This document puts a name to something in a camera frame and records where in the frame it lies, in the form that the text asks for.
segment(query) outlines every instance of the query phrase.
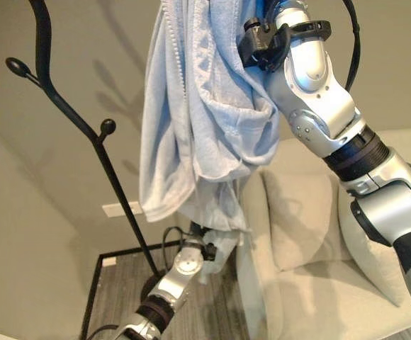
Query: towel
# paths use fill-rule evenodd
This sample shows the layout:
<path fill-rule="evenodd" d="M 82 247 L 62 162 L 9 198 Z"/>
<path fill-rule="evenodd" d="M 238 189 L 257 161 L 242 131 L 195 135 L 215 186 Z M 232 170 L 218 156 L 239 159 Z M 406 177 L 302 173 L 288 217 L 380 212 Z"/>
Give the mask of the towel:
<path fill-rule="evenodd" d="M 278 144 L 265 73 L 237 44 L 262 0 L 164 0 L 145 75 L 140 202 L 149 222 L 176 211 L 213 230 L 219 271 L 247 230 L 239 187 Z"/>

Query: gray carpet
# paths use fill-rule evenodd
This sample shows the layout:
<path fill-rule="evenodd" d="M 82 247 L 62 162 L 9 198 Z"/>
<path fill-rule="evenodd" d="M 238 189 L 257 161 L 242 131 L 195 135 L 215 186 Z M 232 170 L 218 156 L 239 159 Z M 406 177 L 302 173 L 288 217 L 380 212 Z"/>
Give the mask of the gray carpet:
<path fill-rule="evenodd" d="M 176 246 L 167 248 L 170 261 L 176 249 Z M 158 268 L 161 268 L 161 250 L 151 253 Z M 139 305 L 140 291 L 150 275 L 150 268 L 142 253 L 119 256 L 115 266 L 103 267 L 88 334 L 104 324 L 128 321 L 129 315 Z M 201 285 L 194 280 L 187 302 L 163 333 L 162 340 L 249 340 L 236 283 L 232 261 L 228 261 L 219 274 L 210 276 L 209 284 Z M 107 339 L 111 332 L 103 331 L 94 340 Z"/>

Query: black metal coat rack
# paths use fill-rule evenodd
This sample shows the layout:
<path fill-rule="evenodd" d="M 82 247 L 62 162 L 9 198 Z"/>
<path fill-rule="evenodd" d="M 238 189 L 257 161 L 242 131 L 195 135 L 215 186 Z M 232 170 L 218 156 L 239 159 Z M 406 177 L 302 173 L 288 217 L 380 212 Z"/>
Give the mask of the black metal coat rack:
<path fill-rule="evenodd" d="M 105 119 L 100 126 L 101 133 L 97 135 L 94 130 L 83 120 L 83 118 L 66 102 L 63 97 L 56 91 L 50 78 L 50 53 L 51 53 L 51 21 L 47 6 L 44 0 L 29 0 L 33 8 L 36 21 L 36 39 L 35 39 L 35 69 L 36 74 L 32 74 L 29 67 L 22 61 L 16 58 L 7 58 L 7 67 L 16 75 L 31 80 L 39 86 L 48 96 L 48 98 L 75 124 L 77 128 L 91 141 L 101 165 L 105 169 L 106 175 L 116 193 L 120 204 L 127 216 L 133 232 L 141 246 L 142 251 L 147 259 L 147 262 L 152 269 L 155 278 L 160 278 L 161 273 L 157 270 L 154 260 L 147 248 L 144 237 L 136 222 L 135 216 L 128 205 L 128 200 L 125 197 L 124 191 L 113 165 L 108 157 L 108 154 L 103 146 L 105 138 L 112 134 L 116 129 L 116 123 L 112 119 Z"/>

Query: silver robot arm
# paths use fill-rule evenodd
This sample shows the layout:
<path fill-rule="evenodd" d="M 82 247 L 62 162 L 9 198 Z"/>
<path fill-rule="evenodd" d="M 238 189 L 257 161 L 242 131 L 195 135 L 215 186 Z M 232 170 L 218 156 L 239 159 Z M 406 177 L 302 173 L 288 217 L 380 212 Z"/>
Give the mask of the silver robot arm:
<path fill-rule="evenodd" d="M 150 291 L 127 324 L 119 327 L 112 340 L 160 340 L 188 295 L 187 287 L 202 269 L 204 258 L 198 239 L 187 239 L 176 255 L 171 270 Z"/>
<path fill-rule="evenodd" d="M 303 1 L 278 1 L 275 11 L 276 29 L 310 22 Z M 383 144 L 337 83 L 323 39 L 290 41 L 266 88 L 293 134 L 355 197 L 351 211 L 368 237 L 394 246 L 411 294 L 411 166 Z"/>

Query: white sofa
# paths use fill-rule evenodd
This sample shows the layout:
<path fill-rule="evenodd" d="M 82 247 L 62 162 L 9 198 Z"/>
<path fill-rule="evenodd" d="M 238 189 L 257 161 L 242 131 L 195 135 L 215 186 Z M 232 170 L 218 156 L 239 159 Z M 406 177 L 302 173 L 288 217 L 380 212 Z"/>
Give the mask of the white sofa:
<path fill-rule="evenodd" d="M 378 132 L 411 163 L 411 129 Z M 251 339 L 383 339 L 411 327 L 393 248 L 368 240 L 325 163 L 285 140 L 242 193 L 237 275 Z"/>

